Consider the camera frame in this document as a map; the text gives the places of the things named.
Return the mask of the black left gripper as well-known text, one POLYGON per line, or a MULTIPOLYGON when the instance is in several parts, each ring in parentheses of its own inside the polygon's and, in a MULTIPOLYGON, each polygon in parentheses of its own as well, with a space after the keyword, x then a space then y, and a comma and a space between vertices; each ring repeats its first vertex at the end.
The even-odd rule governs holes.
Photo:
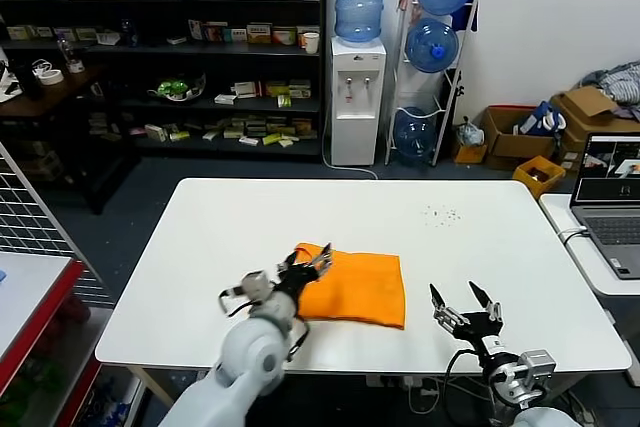
POLYGON ((326 244, 308 264, 295 264, 297 251, 294 250, 282 262, 277 265, 279 281, 274 290, 282 292, 292 300, 298 300, 305 287, 319 279, 319 275, 325 275, 332 265, 333 249, 330 243, 326 244))

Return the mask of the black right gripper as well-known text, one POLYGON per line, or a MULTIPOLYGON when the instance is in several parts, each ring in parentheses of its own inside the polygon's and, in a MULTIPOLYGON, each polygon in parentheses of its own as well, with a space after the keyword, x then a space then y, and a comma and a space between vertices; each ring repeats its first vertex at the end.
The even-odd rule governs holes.
POLYGON ((474 296, 485 312, 459 314, 448 307, 437 288, 430 284, 433 317, 447 332, 458 340, 468 342, 480 363, 487 363, 492 357, 506 351, 500 338, 503 327, 502 306, 494 302, 487 292, 473 281, 468 282, 474 296))

